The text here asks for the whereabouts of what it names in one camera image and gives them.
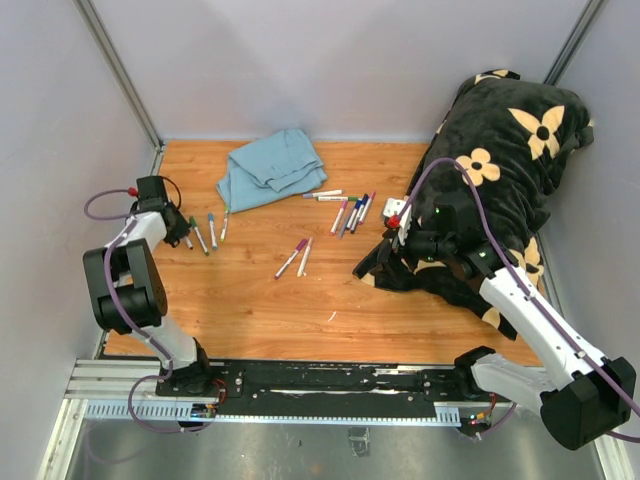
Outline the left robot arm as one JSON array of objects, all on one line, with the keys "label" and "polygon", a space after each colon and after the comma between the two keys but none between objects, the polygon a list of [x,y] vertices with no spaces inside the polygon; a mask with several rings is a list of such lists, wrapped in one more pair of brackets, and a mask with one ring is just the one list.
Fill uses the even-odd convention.
[{"label": "left robot arm", "polygon": [[153,258],[156,246],[177,247],[189,233],[180,202],[173,202],[166,186],[173,181],[159,175],[141,177],[123,192],[133,198],[125,214],[96,215],[91,204],[116,189],[99,192],[84,205],[95,221],[124,222],[105,246],[88,250],[82,261],[90,303],[98,326],[105,332],[130,336],[160,360],[158,395],[204,396],[214,383],[214,371],[204,348],[168,314],[168,297]]}]

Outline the purple cap marker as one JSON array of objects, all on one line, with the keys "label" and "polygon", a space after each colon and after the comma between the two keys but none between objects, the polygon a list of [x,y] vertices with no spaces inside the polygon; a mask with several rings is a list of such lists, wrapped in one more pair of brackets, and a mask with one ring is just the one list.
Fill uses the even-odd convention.
[{"label": "purple cap marker", "polygon": [[308,239],[304,238],[302,239],[298,245],[295,247],[295,249],[293,250],[293,252],[291,253],[291,255],[286,259],[286,261],[284,262],[284,264],[278,269],[278,271],[276,272],[276,274],[274,275],[274,279],[278,280],[279,278],[281,278],[281,276],[283,275],[283,273],[287,270],[287,268],[293,263],[293,261],[295,260],[295,258],[297,257],[297,255],[303,250],[304,247],[306,247],[308,243]]}]

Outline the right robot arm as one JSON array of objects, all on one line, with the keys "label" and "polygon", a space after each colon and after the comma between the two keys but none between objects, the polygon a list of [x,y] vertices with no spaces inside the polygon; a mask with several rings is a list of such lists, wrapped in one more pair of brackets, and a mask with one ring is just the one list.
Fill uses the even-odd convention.
[{"label": "right robot arm", "polygon": [[466,400],[492,393],[526,408],[569,450],[601,436],[621,439],[617,427],[639,410],[633,366],[623,357],[607,358],[536,291],[516,258],[498,243],[481,204],[444,196],[433,212],[435,230],[421,231],[408,202],[386,201],[379,271],[397,277],[396,266],[415,272],[443,263],[505,316],[543,365],[524,367],[489,347],[477,347],[455,361],[455,392]]}]

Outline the peach cap marker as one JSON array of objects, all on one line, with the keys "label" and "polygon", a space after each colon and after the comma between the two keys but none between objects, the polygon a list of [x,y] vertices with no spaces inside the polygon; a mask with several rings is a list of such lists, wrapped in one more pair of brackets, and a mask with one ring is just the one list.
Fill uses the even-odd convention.
[{"label": "peach cap marker", "polygon": [[314,238],[310,237],[308,239],[307,243],[306,243],[306,246],[305,246],[305,249],[304,249],[304,253],[303,253],[303,256],[302,256],[301,261],[300,261],[300,265],[299,265],[298,270],[297,270],[297,277],[298,278],[303,277],[303,276],[306,275],[305,268],[306,268],[306,265],[308,263],[308,259],[309,259],[310,253],[311,253],[311,248],[312,248],[312,245],[313,245],[313,241],[314,241]]}]

